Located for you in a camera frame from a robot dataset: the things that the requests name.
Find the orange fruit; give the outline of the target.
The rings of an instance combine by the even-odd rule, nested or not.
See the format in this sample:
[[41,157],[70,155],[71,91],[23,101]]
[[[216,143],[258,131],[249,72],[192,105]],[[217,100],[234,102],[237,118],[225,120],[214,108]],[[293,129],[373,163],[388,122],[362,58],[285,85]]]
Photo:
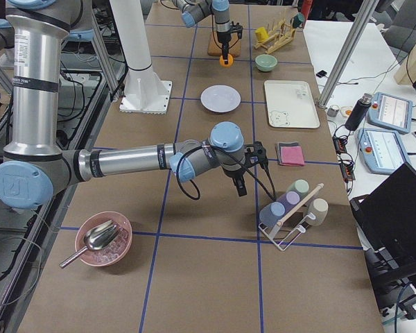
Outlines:
[[224,58],[222,55],[219,57],[219,63],[221,67],[229,68],[234,63],[234,57],[231,54],[227,54],[227,57]]

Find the white plate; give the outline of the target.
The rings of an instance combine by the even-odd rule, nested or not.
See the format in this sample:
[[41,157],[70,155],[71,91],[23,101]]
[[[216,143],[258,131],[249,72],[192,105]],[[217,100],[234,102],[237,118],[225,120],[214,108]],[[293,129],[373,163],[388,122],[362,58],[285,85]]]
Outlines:
[[212,85],[202,92],[200,101],[209,111],[226,113],[239,106],[241,95],[233,87]]

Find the cream bear tray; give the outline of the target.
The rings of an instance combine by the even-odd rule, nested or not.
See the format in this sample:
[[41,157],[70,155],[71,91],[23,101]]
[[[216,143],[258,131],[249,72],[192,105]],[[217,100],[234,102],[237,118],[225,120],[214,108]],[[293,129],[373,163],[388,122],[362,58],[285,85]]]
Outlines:
[[266,80],[264,82],[268,123],[273,128],[320,127],[309,84],[305,81]]

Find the wooden cutting board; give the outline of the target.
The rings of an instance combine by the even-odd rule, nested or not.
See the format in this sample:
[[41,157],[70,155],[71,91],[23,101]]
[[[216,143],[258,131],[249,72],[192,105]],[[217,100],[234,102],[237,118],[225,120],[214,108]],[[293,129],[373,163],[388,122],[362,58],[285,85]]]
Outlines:
[[[221,56],[221,43],[217,40],[216,32],[210,33],[209,43],[207,47],[207,54],[210,56]],[[232,34],[232,39],[229,42],[229,54],[233,58],[237,58],[241,55],[241,40],[237,37],[237,34]]]

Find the yellow cup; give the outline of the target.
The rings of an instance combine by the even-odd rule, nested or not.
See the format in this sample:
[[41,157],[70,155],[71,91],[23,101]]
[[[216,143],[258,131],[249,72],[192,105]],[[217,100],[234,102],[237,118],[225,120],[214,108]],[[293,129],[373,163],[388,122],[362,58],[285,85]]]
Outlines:
[[254,34],[256,36],[256,41],[258,43],[262,43],[265,42],[268,38],[269,38],[269,34],[268,31],[265,27],[261,26],[258,27],[255,31]]

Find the green bowl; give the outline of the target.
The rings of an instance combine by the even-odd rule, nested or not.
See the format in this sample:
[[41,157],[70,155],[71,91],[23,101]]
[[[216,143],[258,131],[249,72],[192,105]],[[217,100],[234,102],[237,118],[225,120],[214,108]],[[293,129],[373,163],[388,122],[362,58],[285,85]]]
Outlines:
[[272,71],[278,64],[278,60],[275,56],[269,54],[261,54],[258,55],[254,59],[255,65],[259,71],[262,72],[270,72]]

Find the blue tumbler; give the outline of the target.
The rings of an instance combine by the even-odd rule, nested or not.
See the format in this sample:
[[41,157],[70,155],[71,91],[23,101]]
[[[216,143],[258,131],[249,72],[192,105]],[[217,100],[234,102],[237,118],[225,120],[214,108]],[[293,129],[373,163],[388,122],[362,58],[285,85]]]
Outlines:
[[280,202],[273,202],[266,205],[259,213],[259,222],[267,227],[274,227],[275,224],[285,215],[286,209]]

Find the dark green cup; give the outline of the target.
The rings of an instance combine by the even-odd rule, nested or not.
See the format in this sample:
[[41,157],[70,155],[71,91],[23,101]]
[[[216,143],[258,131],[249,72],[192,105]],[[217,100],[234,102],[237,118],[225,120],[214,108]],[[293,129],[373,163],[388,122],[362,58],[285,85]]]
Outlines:
[[301,12],[297,13],[290,20],[291,28],[302,27],[304,25],[305,20],[305,16]]

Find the small metal tin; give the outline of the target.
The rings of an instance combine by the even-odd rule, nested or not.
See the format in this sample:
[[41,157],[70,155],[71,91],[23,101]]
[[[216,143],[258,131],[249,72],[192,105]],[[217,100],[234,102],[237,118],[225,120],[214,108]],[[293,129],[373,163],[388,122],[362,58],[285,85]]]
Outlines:
[[332,118],[337,117],[339,112],[340,107],[338,105],[330,105],[327,109],[327,115]]

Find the black water bottle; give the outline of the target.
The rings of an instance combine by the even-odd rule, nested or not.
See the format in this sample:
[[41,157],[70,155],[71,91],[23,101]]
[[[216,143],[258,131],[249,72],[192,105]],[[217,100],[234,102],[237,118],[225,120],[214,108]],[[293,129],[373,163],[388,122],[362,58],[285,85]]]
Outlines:
[[345,122],[344,127],[348,131],[354,132],[364,119],[371,105],[372,95],[369,93],[364,93],[364,95],[359,100],[357,100],[355,106],[352,109],[351,114]]

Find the pink bowl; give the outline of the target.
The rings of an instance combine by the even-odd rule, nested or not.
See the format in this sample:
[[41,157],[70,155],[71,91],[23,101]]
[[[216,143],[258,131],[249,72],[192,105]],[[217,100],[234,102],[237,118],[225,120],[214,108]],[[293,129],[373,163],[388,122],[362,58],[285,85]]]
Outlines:
[[79,257],[89,266],[110,266],[122,260],[132,245],[132,226],[128,218],[119,212],[100,212],[88,218],[80,227],[75,240],[75,249],[79,251],[85,246],[85,235],[102,223],[111,221],[109,231],[98,238],[98,245],[103,248],[92,248]]

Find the teach pendant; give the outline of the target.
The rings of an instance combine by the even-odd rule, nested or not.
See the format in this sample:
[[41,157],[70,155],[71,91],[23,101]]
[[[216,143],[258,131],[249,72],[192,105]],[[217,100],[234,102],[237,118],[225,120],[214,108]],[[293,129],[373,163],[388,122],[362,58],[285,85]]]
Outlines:
[[408,134],[412,112],[412,101],[377,92],[374,94],[372,105],[367,112],[367,121],[374,126]]
[[402,164],[410,163],[401,136],[395,130],[360,128],[357,142],[363,161],[372,173],[390,175]]

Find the metal scoop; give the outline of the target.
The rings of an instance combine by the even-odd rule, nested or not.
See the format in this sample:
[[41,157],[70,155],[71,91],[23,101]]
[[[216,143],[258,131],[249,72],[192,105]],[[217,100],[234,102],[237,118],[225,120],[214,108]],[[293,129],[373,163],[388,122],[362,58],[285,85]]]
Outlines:
[[83,237],[84,246],[80,250],[77,250],[73,255],[66,258],[63,262],[61,262],[59,267],[67,267],[70,265],[70,263],[78,259],[87,251],[96,251],[106,248],[112,241],[114,241],[119,231],[119,226],[112,220],[106,221],[92,228],[91,230],[87,231]]

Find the black laptop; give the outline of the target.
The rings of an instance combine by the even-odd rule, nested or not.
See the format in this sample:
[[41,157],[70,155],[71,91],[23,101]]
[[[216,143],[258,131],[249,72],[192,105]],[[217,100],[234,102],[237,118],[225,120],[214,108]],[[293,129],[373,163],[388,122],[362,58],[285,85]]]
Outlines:
[[416,170],[403,163],[350,207],[374,251],[367,256],[374,286],[409,278],[416,288]]

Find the far teach pendant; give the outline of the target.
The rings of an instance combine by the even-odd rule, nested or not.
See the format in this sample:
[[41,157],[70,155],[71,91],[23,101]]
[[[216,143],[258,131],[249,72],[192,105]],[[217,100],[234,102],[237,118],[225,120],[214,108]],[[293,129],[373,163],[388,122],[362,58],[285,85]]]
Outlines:
[[412,112],[412,101],[377,92],[374,94],[372,105],[367,112],[367,121],[374,126],[408,134]]

